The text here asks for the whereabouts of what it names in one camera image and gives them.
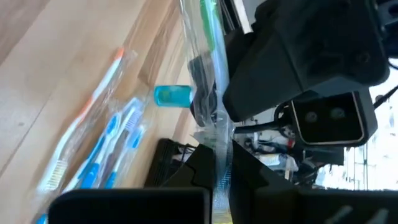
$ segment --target toothbrush handle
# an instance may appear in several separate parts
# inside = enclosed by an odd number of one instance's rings
[[[91,163],[93,161],[93,159],[95,158],[95,156],[97,155],[97,153],[101,150],[101,148],[105,144],[106,144],[106,135],[105,135],[105,133],[103,133],[97,140],[97,143],[95,144],[93,150],[91,150],[86,161],[88,161],[88,163]]]
[[[47,223],[47,214],[43,214],[37,219],[36,224],[46,224]]]
[[[80,124],[86,118],[87,113],[89,112],[91,107],[94,105],[95,101],[98,99],[100,94],[105,90],[105,88],[110,83],[111,79],[113,78],[113,75],[115,74],[116,70],[118,69],[118,67],[120,65],[123,54],[124,54],[124,48],[118,49],[111,67],[108,69],[104,78],[98,84],[97,88],[94,90],[91,97],[88,99],[88,101],[86,102],[84,107],[81,109],[81,111],[77,117],[79,119],[78,124]]]
[[[116,180],[116,172],[113,171],[105,183],[105,189],[112,189],[114,181]]]
[[[90,171],[87,173],[86,177],[83,179],[83,182],[81,183],[80,188],[81,189],[92,188],[99,170],[100,170],[100,165],[97,163],[94,163],[93,166],[91,167]]]
[[[72,177],[72,179],[69,181],[68,185],[62,191],[63,194],[73,190],[77,186],[77,184],[79,183],[79,180],[81,179],[81,176],[83,176],[83,174],[84,174],[84,170],[86,167],[88,167],[88,160],[85,160],[80,165],[80,167],[77,170],[77,172],[75,173],[75,175]]]

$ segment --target cable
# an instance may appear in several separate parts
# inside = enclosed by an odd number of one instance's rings
[[[391,63],[390,61],[388,61],[388,64],[390,65],[391,68],[398,70],[398,66],[394,65],[393,63]]]
[[[289,105],[289,103],[288,102],[285,102],[285,103],[281,103],[279,106],[277,106],[276,107],[276,109],[275,109],[275,111],[274,111],[274,121],[277,121],[278,119],[279,119],[279,115],[282,113],[282,115],[283,114],[286,114],[287,113],[287,110],[288,110],[288,105]],[[278,132],[279,132],[279,134],[281,135],[281,136],[283,136],[283,137],[285,137],[285,138],[287,138],[287,139],[291,139],[292,137],[291,136],[288,136],[286,133],[285,133],[285,129],[286,129],[287,127],[281,127],[281,128],[278,128],[277,130],[278,130]]]
[[[390,61],[388,61],[388,64],[390,65],[390,67],[392,67],[395,70],[398,70],[398,66],[392,64]],[[391,89],[390,91],[388,91],[388,93],[386,93],[385,95],[383,95],[382,97],[380,97],[378,100],[376,100],[376,102],[374,102],[373,107],[376,110],[380,105],[382,105],[383,103],[385,103],[396,91],[398,90],[398,85],[395,86],[393,89]]]
[[[374,109],[376,110],[380,105],[385,103],[397,90],[398,90],[398,85],[395,86],[390,91],[388,91],[388,93],[380,97],[376,102],[374,102],[373,104]]]
[[[271,121],[271,122],[264,123],[264,124],[236,127],[234,133],[235,134],[256,133],[256,132],[264,131],[264,130],[278,129],[279,127],[280,127],[279,121]]]
[[[263,141],[263,140],[258,140],[258,143],[262,146],[269,146],[275,148],[276,152],[273,153],[286,153],[289,151],[289,147],[285,146],[283,144],[279,144],[277,142],[271,142],[271,141]]]
[[[235,134],[256,133],[264,130],[275,130],[290,124],[290,119],[283,115],[281,118],[264,124],[256,124],[251,126],[242,126],[235,129]]]

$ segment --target blue toothbrush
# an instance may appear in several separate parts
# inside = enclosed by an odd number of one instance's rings
[[[81,183],[80,188],[91,188],[91,186],[93,185],[95,180],[91,180],[90,177],[92,176],[92,172],[95,172],[95,170],[98,170],[99,167],[96,165],[97,160],[99,157],[101,157],[105,152],[106,149],[108,148],[109,143],[111,142],[112,138],[115,137],[115,135],[117,134],[117,131],[121,125],[121,113],[115,113],[112,118],[109,120],[108,124],[106,125],[106,129],[105,129],[105,136],[104,136],[104,143],[101,147],[101,149],[99,150],[99,153],[97,155],[97,158],[94,162],[94,164],[89,164],[87,166],[87,168],[85,169],[85,171],[82,173],[83,175],[86,175],[83,178],[83,182]]]
[[[72,179],[69,181],[68,185],[64,188],[62,193],[66,193],[68,191],[73,190],[76,186],[77,183],[81,180],[81,178],[84,176],[84,174],[87,171],[87,168],[89,167],[89,164],[93,162],[93,159],[97,155],[97,153],[100,151],[100,149],[103,147],[103,144],[105,142],[105,133],[102,133],[99,139],[97,140],[97,143],[95,144],[93,150],[91,150],[90,154],[86,158],[86,160],[80,165],[79,169],[75,173],[75,175],[72,177]],[[40,216],[39,219],[37,219],[36,224],[46,224],[47,223],[47,214],[43,214]]]
[[[94,161],[94,164],[92,164],[90,167],[90,171],[86,174],[83,182],[81,183],[81,189],[93,188],[94,183],[102,173],[104,163],[107,161],[108,155],[110,154],[110,152],[113,152],[116,143],[122,135],[123,131],[130,131],[136,127],[138,119],[142,116],[142,103],[136,98],[135,100],[137,104],[131,106],[130,110],[127,112],[127,115],[124,117],[120,127],[118,127],[118,129],[115,131],[116,134],[114,134],[113,138],[109,140],[109,144],[104,144],[103,148],[100,150],[96,160]]]
[[[119,168],[120,168],[120,165],[121,165],[121,163],[122,163],[122,161],[124,159],[124,156],[127,154],[127,152],[130,149],[134,150],[134,149],[138,148],[144,133],[145,133],[145,128],[143,127],[143,125],[140,125],[136,130],[134,130],[129,135],[129,137],[127,138],[126,145],[124,146],[124,148],[123,148],[122,152],[120,153],[117,161],[115,162],[115,164],[114,164],[114,166],[112,168],[112,172],[109,175],[109,177],[108,177],[108,179],[107,179],[107,181],[105,183],[105,186],[104,186],[105,189],[112,189],[114,187],[116,176],[117,176],[117,173],[119,172]]]

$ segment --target plastic bag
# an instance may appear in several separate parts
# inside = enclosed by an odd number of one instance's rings
[[[36,191],[28,194],[27,205],[30,203],[34,206],[40,205],[40,212],[45,213],[49,203],[59,195],[75,154],[107,108],[125,69],[135,58],[135,52],[130,52],[125,48],[118,49],[97,89],[59,139],[44,174],[37,184]],[[43,223],[44,218],[42,215],[36,222]]]
[[[150,126],[150,122],[143,118],[146,104],[147,98],[135,96],[126,103],[123,109],[120,109],[123,112],[123,121],[128,120],[129,125],[127,128],[120,127],[121,132],[119,136],[115,136],[117,138],[114,139],[115,144],[107,149],[107,156],[103,160],[104,164],[101,166],[98,181],[92,188],[112,189],[121,185],[120,180],[125,178],[135,158],[137,148]]]
[[[84,175],[78,186],[80,189],[113,188],[115,178],[119,176],[122,158],[128,151],[134,150],[129,140],[133,134],[137,134],[136,129],[140,127],[145,101],[133,97],[123,106],[115,107],[116,103],[111,105],[113,108],[110,110],[108,123],[97,141],[102,142],[102,145],[97,144],[101,147],[95,152],[92,151],[90,155],[93,155],[94,159],[88,165],[82,164],[87,169],[81,174],[76,173]]]
[[[216,0],[181,0],[188,64],[196,93],[193,113],[199,124],[194,137],[216,155],[216,186],[213,192],[213,222],[230,222],[219,217],[229,213],[233,122],[222,102],[229,83],[223,28]]]

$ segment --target wooden table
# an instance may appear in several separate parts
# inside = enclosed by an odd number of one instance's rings
[[[117,47],[138,54],[116,91],[126,101],[137,88],[189,84],[183,44],[178,0],[0,0],[1,223],[35,209],[26,196]],[[143,185],[158,138],[193,142],[189,110],[149,107],[152,128],[125,187]]]

